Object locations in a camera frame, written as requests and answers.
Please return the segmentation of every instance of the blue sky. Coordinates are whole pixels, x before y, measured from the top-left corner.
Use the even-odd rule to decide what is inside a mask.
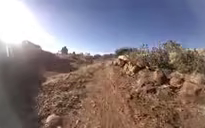
[[[39,24],[77,52],[177,40],[205,47],[205,0],[24,0]]]

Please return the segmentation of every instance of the tree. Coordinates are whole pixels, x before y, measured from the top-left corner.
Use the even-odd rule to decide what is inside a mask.
[[[68,54],[68,48],[64,46],[61,50],[62,54]]]

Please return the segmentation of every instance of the dirt ground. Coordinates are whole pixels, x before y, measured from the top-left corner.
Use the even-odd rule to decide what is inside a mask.
[[[107,63],[52,73],[37,97],[40,123],[54,113],[63,128],[205,128],[205,91],[182,104],[178,90],[138,89],[138,79]]]

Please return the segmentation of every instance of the sunlight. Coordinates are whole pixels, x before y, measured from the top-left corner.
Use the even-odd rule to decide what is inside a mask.
[[[50,47],[54,38],[37,23],[28,8],[18,0],[0,0],[0,38],[7,43],[30,40]]]

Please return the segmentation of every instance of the dirt path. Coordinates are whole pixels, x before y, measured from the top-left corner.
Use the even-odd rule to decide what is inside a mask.
[[[87,86],[88,98],[83,101],[81,123],[83,128],[134,128],[127,100],[122,97],[111,68],[95,73]]]

